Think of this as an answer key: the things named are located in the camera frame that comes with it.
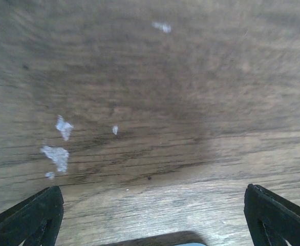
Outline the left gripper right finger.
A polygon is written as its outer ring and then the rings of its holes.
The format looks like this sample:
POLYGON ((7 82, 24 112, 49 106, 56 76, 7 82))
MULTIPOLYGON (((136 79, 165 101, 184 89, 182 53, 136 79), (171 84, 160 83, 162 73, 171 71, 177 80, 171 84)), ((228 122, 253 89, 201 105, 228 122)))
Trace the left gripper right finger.
POLYGON ((254 245, 300 245, 300 206, 249 184, 244 214, 254 245))

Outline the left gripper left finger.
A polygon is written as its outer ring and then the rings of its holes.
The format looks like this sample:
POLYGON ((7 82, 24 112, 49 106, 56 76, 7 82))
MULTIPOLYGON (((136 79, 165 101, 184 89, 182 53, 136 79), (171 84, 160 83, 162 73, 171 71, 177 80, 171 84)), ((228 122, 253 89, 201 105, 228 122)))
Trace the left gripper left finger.
POLYGON ((0 245, 55 245, 62 218, 61 190, 47 187, 0 213, 0 245))

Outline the phone with black screen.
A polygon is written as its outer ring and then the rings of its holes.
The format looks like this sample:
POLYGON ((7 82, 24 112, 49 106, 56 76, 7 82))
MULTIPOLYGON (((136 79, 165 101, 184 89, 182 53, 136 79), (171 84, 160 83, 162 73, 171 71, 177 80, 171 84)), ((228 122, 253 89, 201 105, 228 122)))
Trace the phone with black screen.
POLYGON ((205 240, 195 232, 180 231, 174 233, 167 233, 162 235, 155 235, 150 237, 143 237, 131 240, 124 240, 120 242, 113 242, 104 244, 105 246, 138 246, 138 245, 207 245, 205 240))

